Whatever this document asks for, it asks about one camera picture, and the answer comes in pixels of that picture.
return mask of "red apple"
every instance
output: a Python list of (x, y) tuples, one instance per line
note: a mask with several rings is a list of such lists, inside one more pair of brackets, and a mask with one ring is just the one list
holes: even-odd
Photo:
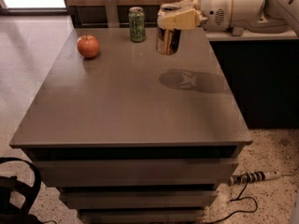
[(85, 58), (93, 58), (100, 50), (100, 43), (93, 35), (83, 35), (77, 41), (78, 52)]

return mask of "floor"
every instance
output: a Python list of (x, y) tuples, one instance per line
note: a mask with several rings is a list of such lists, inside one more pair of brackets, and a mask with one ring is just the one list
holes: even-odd
[[(28, 160), (20, 150), (11, 149), (8, 143), (71, 29), (71, 21), (66, 17), (23, 17), (17, 20), (0, 17), (0, 157)], [(250, 130), (250, 133), (253, 143), (238, 157), (235, 174), (256, 171), (291, 174), (299, 166), (299, 130)], [(16, 175), (21, 181), (31, 184), (33, 178), (29, 173), (22, 163), (0, 165), (1, 175)], [(229, 187), (221, 184), (218, 198), (206, 208), (205, 221), (221, 219), (240, 209), (254, 209), (251, 200), (229, 202), (242, 189), (242, 185)], [(222, 223), (289, 224), (298, 190), (299, 172), (277, 180), (248, 184), (242, 197), (255, 198), (258, 210), (254, 214), (237, 213)], [(81, 223), (76, 211), (68, 210), (58, 195), (56, 189), (42, 186), (31, 213), (41, 221)], [(14, 194), (11, 201), (20, 205), (22, 198)]]

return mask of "drawer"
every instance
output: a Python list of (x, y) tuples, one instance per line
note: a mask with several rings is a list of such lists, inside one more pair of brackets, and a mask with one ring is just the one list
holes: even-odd
[(70, 209), (187, 208), (210, 206), (216, 191), (111, 191), (61, 193)]
[(48, 187), (195, 185), (226, 182), (236, 159), (36, 161)]
[(194, 222), (202, 217), (202, 210), (173, 211), (79, 211), (78, 217), (84, 223), (154, 223)]

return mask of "tabletop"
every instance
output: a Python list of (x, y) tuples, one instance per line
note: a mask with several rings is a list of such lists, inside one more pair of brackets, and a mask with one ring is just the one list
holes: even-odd
[[(98, 38), (83, 59), (77, 39)], [(182, 31), (178, 52), (156, 51), (129, 31), (75, 29), (13, 137), (12, 147), (177, 147), (251, 142), (201, 28)]]

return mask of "green can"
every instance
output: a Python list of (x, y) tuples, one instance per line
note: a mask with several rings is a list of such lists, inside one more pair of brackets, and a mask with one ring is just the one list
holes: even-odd
[(144, 11), (142, 7), (131, 7), (129, 12), (131, 41), (141, 42), (146, 38), (144, 25)]

